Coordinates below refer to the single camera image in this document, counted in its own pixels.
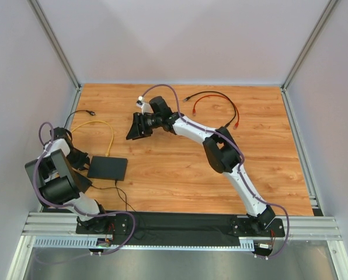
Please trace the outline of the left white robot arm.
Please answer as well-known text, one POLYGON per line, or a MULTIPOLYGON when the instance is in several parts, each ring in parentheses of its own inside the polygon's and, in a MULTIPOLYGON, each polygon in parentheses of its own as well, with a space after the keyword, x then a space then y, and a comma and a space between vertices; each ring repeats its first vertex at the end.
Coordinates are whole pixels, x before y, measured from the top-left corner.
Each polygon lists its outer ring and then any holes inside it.
POLYGON ((77 223, 86 233, 112 234, 112 220, 86 191, 92 182, 80 171, 90 166, 87 153, 75 148, 71 133, 57 127, 44 145, 44 156, 25 164, 25 170, 42 206, 67 209, 77 215, 77 223))

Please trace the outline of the black network switch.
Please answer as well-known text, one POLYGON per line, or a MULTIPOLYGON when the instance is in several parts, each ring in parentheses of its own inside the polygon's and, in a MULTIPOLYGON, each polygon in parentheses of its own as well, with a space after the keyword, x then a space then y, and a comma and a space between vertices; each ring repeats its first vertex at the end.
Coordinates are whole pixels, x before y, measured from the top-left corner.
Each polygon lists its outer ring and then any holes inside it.
POLYGON ((128 160, 120 157, 94 156, 91 160, 88 178, 124 181, 128 160))

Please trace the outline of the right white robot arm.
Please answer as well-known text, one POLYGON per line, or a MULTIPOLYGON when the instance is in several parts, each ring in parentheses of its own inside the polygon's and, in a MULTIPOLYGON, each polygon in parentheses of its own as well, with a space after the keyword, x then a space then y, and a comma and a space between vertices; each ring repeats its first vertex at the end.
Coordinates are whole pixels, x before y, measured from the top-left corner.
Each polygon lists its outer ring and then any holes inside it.
POLYGON ((206 127, 178 111, 173 112, 161 96, 148 103, 140 96, 136 105, 141 112, 133 114, 127 140, 150 137, 154 129, 163 128, 166 132, 202 145, 211 168, 223 174, 237 191, 248 217, 252 220, 252 228, 256 231, 265 230, 272 223, 275 213, 270 205, 262 201, 249 179, 243 166, 245 158, 227 128, 206 127))

